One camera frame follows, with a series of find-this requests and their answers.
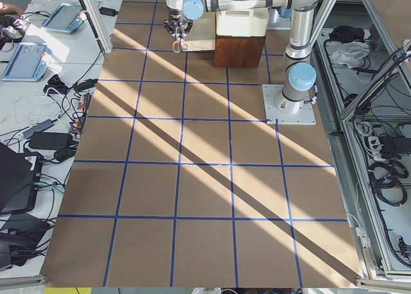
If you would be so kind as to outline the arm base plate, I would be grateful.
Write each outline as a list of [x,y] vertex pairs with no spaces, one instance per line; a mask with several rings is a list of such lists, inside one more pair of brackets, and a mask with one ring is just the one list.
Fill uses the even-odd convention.
[[279,125],[315,125],[316,119],[309,92],[302,100],[290,101],[283,96],[283,85],[262,85],[266,123]]

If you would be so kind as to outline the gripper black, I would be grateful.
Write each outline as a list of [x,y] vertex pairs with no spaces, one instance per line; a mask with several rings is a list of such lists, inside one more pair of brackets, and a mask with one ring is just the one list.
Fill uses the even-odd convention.
[[176,28],[180,28],[180,37],[186,37],[192,29],[193,21],[182,13],[169,14],[168,20],[163,21],[163,26],[173,38],[175,38]]

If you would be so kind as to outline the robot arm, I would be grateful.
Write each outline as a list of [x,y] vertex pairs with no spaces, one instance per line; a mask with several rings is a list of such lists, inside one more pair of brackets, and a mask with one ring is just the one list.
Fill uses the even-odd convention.
[[269,9],[269,28],[278,28],[279,30],[288,30],[291,26],[292,10],[286,8]]
[[168,18],[163,25],[175,39],[174,52],[191,31],[193,22],[206,12],[278,8],[291,10],[288,45],[284,51],[285,67],[309,62],[311,49],[336,0],[165,0]]

